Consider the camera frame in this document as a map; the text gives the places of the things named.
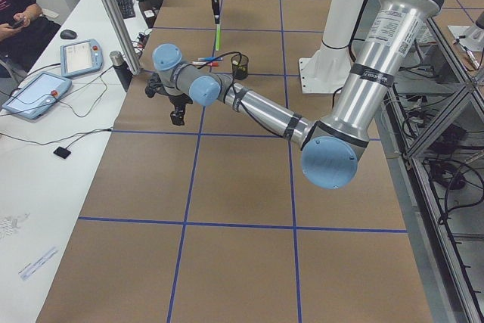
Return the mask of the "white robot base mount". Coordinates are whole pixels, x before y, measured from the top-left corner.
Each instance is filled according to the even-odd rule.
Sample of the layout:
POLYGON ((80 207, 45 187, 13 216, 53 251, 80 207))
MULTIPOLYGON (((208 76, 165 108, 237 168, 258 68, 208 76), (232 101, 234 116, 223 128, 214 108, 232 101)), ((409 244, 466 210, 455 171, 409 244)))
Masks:
POLYGON ((352 66, 350 42, 364 0, 331 0, 320 48, 299 59, 299 75, 305 94, 330 94, 342 87, 352 66))

